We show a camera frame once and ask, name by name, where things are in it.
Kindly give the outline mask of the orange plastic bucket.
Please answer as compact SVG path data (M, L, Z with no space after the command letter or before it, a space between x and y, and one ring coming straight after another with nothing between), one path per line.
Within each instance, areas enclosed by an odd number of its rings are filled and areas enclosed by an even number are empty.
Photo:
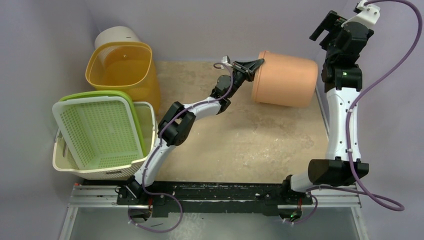
M262 51L251 97L254 102L285 107L310 105L318 78L318 64L310 59Z

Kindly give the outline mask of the yellow slatted plastic basket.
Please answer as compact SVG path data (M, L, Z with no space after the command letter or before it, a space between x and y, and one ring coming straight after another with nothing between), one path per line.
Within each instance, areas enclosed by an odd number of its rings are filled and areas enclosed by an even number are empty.
M92 53L87 82L96 90L122 91L134 102L148 102L157 114L161 91L151 47L140 41L102 44Z

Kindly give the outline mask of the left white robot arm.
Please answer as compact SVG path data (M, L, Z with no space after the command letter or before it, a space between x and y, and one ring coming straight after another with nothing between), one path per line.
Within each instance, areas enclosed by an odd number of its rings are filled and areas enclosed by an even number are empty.
M156 175L168 155L188 138L197 120L223 113L231 104L231 98L244 82L252 82L256 71L263 65L263 58L240 62L230 62L224 56L222 62L214 63L216 69L226 69L228 74L218 77L211 94L190 104L174 102L158 124L158 133L153 149L140 169L126 182L129 197L138 205L149 199L148 186L155 181Z

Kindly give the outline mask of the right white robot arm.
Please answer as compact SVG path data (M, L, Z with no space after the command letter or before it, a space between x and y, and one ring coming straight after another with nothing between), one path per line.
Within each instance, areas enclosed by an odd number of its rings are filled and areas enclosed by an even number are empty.
M375 7L357 7L356 15L345 19L330 11L310 36L325 50L321 79L324 83L329 111L328 147L324 159L312 159L307 171L289 175L280 196L288 204L314 186L350 186L369 173L369 164L362 162L358 145L357 98L363 88L363 73L356 63L380 17Z

